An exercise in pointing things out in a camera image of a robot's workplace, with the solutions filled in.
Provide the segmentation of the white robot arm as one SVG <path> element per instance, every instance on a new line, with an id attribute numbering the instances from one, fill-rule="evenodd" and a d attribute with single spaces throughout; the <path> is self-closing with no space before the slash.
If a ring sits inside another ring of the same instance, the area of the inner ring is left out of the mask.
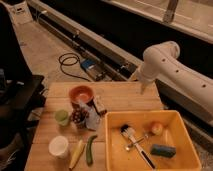
<path id="1" fill-rule="evenodd" d="M 142 84 L 154 82 L 159 74 L 170 79 L 213 117 L 213 79 L 181 64 L 180 47 L 174 41 L 152 45 L 143 52 L 144 62 L 136 69 Z"/>

